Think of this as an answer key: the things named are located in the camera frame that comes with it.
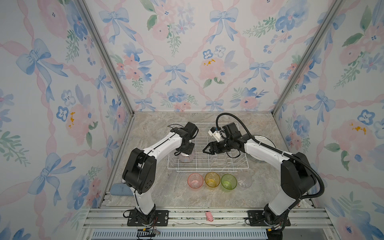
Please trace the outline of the striped ceramic bowl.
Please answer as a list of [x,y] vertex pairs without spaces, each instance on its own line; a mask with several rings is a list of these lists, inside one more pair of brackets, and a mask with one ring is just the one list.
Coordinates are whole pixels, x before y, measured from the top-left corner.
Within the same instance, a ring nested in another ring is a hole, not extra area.
[[184,154],[184,153],[180,153],[180,155],[178,156],[178,159],[181,163],[190,163],[194,160],[194,158],[195,158],[194,153],[191,153],[189,155]]

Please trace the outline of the yellow plastic cup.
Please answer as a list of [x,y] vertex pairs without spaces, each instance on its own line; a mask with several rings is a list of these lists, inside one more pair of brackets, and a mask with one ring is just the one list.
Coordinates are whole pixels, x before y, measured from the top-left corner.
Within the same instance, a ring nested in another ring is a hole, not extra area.
[[216,188],[220,185],[221,178],[216,172],[209,172],[205,175],[205,183],[210,188]]

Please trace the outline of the green plastic cup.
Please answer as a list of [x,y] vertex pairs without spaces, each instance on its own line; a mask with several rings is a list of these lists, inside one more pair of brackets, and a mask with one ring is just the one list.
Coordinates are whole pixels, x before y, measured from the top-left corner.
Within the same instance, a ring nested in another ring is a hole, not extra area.
[[237,187],[238,181],[234,175],[224,174],[221,178],[221,184],[225,190],[231,191]]

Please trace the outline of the pink plastic cup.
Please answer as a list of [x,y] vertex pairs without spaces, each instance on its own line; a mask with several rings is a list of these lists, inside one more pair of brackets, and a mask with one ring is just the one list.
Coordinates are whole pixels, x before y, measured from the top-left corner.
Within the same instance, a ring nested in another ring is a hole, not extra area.
[[199,189],[203,185],[204,179],[203,179],[202,175],[200,175],[198,173],[192,173],[189,175],[187,183],[188,183],[190,188]]

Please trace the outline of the clear glass cup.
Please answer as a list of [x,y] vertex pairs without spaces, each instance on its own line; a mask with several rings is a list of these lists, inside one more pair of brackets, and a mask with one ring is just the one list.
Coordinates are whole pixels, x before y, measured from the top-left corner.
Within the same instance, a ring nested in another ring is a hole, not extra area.
[[253,184],[252,177],[247,174],[240,174],[237,176],[238,185],[242,188],[250,188]]

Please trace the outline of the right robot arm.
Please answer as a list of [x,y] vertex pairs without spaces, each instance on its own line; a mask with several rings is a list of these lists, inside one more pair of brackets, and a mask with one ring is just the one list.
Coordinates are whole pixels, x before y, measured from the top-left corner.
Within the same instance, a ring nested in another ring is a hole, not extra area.
[[289,211],[300,203],[307,191],[316,184],[323,184],[304,154],[293,155],[267,145],[253,135],[242,135],[235,123],[230,123],[222,128],[212,127],[208,134],[215,140],[204,148],[203,153],[218,155],[238,150],[262,160],[280,171],[281,190],[265,206],[261,217],[266,225],[272,226],[280,221],[285,221]]

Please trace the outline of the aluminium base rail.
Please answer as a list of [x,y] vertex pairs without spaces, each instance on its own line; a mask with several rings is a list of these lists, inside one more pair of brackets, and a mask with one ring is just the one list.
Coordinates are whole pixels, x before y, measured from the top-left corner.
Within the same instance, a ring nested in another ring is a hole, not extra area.
[[[246,223],[249,209],[169,208],[168,224],[145,230],[128,226],[129,207],[92,209],[82,227],[79,240],[275,240],[267,227]],[[205,212],[214,221],[208,222]],[[336,228],[325,209],[293,209],[283,240],[339,240]]]

